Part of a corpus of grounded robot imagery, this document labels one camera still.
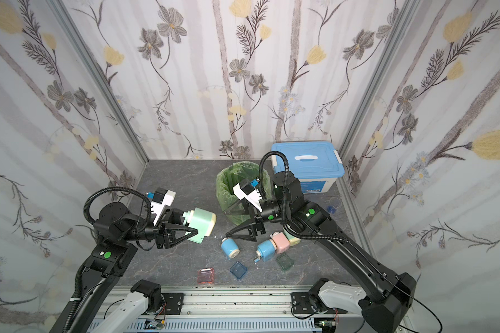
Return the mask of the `clear pink shavings tray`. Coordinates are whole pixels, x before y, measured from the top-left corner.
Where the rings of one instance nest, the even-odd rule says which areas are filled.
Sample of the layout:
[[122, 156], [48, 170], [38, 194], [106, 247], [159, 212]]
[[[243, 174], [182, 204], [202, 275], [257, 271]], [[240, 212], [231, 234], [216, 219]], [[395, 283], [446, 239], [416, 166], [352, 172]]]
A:
[[213, 284], [215, 281], [215, 270], [214, 268], [205, 268], [198, 270], [197, 273], [197, 283], [198, 284]]

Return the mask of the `green yellow pencil sharpener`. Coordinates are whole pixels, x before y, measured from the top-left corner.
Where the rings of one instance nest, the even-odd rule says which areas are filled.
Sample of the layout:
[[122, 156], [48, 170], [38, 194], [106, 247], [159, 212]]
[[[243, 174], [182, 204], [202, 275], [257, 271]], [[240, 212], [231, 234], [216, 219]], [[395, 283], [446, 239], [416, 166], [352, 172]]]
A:
[[293, 236], [293, 235], [291, 235], [289, 233], [284, 233], [284, 235], [286, 236], [286, 238], [287, 238], [287, 240], [288, 240], [288, 242], [290, 244], [290, 247], [298, 245], [301, 242], [300, 238], [295, 237], [295, 236]]

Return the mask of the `pink pencil sharpener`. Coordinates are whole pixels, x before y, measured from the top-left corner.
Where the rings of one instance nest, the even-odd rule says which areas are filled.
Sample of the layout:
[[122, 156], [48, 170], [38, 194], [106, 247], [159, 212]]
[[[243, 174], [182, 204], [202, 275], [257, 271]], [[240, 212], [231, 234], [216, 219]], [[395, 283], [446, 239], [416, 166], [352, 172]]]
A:
[[270, 239], [274, 243], [276, 254], [282, 254], [290, 248], [290, 241], [284, 233], [275, 232]]

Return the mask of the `blue sharpener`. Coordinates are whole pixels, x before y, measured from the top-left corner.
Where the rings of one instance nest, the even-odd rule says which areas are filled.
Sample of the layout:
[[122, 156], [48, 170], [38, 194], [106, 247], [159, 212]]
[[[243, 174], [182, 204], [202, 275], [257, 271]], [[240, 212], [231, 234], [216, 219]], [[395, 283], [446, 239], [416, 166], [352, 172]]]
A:
[[271, 240], [264, 241], [258, 244], [256, 249], [255, 263], [259, 261], [266, 262], [272, 259], [276, 254], [276, 244]]
[[233, 239], [223, 238], [221, 249], [229, 259], [236, 258], [240, 254], [240, 249]]

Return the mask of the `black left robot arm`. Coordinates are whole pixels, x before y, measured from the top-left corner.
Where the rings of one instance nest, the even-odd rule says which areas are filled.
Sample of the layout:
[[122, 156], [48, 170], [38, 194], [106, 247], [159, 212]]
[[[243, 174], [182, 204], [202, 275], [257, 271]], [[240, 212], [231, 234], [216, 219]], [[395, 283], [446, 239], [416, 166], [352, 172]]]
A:
[[[97, 219], [90, 214], [93, 202], [102, 194], [121, 191], [142, 202], [139, 214], [125, 204], [112, 202], [103, 207]], [[183, 211], [151, 209], [151, 198], [127, 187], [107, 187], [91, 195], [83, 215], [97, 233], [97, 245], [80, 265], [74, 278], [74, 292], [61, 312], [52, 332], [86, 332], [106, 297], [128, 269], [141, 241], [154, 242], [157, 248], [172, 248], [199, 231], [186, 223]]]

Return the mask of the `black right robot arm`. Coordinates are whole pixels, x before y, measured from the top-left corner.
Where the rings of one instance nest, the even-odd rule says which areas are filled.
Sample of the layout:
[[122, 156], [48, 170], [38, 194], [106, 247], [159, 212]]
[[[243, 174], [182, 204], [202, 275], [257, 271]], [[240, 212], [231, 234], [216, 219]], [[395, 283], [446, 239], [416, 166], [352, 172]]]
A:
[[375, 332], [401, 328], [409, 309], [418, 302], [416, 280], [373, 258], [324, 208], [306, 199], [283, 153], [266, 153], [258, 165], [258, 177], [241, 180], [233, 193], [249, 219], [228, 231], [227, 238], [255, 241], [265, 233], [266, 223], [279, 223], [287, 234], [318, 244], [356, 279], [358, 287], [319, 279], [308, 292], [312, 314], [340, 309], [362, 316]]

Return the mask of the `clear green shavings tray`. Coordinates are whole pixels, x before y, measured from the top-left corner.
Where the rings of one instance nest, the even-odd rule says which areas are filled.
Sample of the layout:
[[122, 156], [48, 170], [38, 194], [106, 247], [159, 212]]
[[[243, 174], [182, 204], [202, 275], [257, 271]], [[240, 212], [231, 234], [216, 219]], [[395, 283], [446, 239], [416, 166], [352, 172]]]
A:
[[294, 260], [287, 253], [277, 255], [276, 263], [283, 272], [289, 271], [294, 266]]

